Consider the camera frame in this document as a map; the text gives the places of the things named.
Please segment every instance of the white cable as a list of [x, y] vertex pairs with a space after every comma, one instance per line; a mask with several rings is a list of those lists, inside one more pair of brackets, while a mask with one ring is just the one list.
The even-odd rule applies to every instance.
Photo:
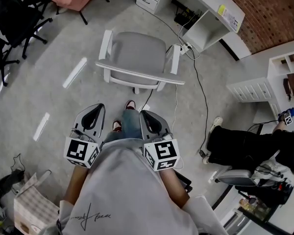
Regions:
[[176, 96], [175, 96], [176, 106], [175, 106], [175, 109], [174, 109], [174, 121], [173, 121], [173, 124], [172, 124], [171, 132], [173, 132], [173, 126], [174, 126], [174, 123], [175, 123], [175, 120], [176, 120], [175, 112], [176, 112], [176, 108], [177, 108], [177, 85], [175, 85], [175, 93], [176, 93]]
[[[194, 18], [194, 16], [196, 16], [195, 13], [194, 13], [193, 17], [192, 17], [192, 18], [191, 18], [186, 24], [184, 24], [184, 25], [180, 28], [180, 31], [178, 32], [177, 38], [179, 39], [180, 43], [182, 44], [181, 47], [183, 47], [183, 45], [185, 45], [185, 42], [184, 42], [182, 39], [180, 39], [180, 33], [181, 33], [182, 29], [184, 28], [184, 26], [187, 25], [187, 24], [188, 24], [188, 23]], [[200, 52], [198, 51], [198, 49], [196, 49], [195, 46], [193, 46], [193, 48], [198, 52], [198, 57], [197, 57], [197, 58], [193, 58], [193, 57], [191, 57], [187, 52], [185, 52], [185, 54], [186, 54], [190, 59], [192, 59], [193, 61], [195, 61], [195, 60], [197, 60], [197, 59], [200, 57]]]
[[184, 161], [183, 161], [183, 159], [182, 159], [182, 157], [180, 156], [180, 159], [181, 159], [181, 161], [182, 161], [182, 167], [181, 168], [174, 168], [175, 170], [181, 170], [181, 169], [183, 169], [184, 168]]

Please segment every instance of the concrete floor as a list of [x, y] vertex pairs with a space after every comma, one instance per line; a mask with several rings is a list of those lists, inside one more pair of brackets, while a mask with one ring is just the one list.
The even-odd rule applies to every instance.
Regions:
[[[22, 162], [30, 174], [52, 171], [47, 190], [51, 199], [59, 200], [68, 185], [73, 166], [63, 158], [65, 136], [70, 134], [76, 115], [86, 107], [103, 103], [106, 119], [103, 136], [111, 130], [114, 119], [119, 118], [124, 104], [133, 99], [137, 108], [147, 100], [150, 91], [135, 95], [130, 87], [103, 81], [103, 70], [95, 66], [105, 29], [116, 33], [134, 31], [158, 37], [167, 47], [178, 43], [172, 31], [153, 15], [139, 8], [135, 0], [92, 0], [83, 10], [89, 24], [86, 26], [77, 12], [60, 10], [50, 3], [44, 14], [53, 18], [39, 31], [48, 43], [32, 41], [23, 60], [22, 47], [12, 50], [9, 60], [19, 59], [19, 65], [6, 67], [8, 87], [0, 91], [0, 177], [11, 172], [13, 157], [21, 153]], [[160, 15], [172, 28], [175, 8]], [[83, 58], [87, 64], [72, 84], [64, 89], [63, 82]], [[247, 130], [252, 124], [256, 104], [240, 104], [226, 89], [227, 74], [234, 59], [220, 43], [208, 48], [196, 61], [199, 78], [207, 96], [209, 130], [216, 116], [224, 118], [224, 127]], [[180, 58], [178, 73], [186, 81], [178, 86], [178, 107], [174, 135], [178, 139], [184, 168], [179, 172], [192, 181], [191, 195], [204, 194], [213, 204], [226, 188], [224, 184], [209, 182], [219, 165], [204, 165], [197, 150], [204, 139], [206, 106], [196, 79], [193, 61], [186, 55]], [[150, 110], [165, 118], [169, 125], [174, 120], [175, 86], [166, 85], [161, 92], [154, 91], [148, 105]], [[37, 141], [36, 129], [45, 115], [49, 120]], [[2, 201], [13, 216], [13, 194]]]

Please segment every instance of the drawer handle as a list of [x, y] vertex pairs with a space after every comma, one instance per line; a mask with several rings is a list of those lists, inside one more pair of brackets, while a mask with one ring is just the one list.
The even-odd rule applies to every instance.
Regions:
[[146, 2], [146, 0], [143, 0], [145, 3], [148, 3], [148, 4], [150, 4], [150, 2]]

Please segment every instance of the brick wall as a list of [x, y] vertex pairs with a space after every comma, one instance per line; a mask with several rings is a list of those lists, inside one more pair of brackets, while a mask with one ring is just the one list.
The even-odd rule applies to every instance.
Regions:
[[252, 54], [294, 40], [294, 0], [233, 0], [245, 13], [238, 35]]

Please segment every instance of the checkered tote bag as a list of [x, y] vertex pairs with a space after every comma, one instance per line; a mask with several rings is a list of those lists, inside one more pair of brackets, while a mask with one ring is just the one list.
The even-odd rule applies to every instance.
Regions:
[[15, 227], [23, 234], [35, 235], [58, 219], [59, 207], [46, 199], [37, 187], [50, 175], [47, 171], [39, 180], [36, 173], [14, 199]]

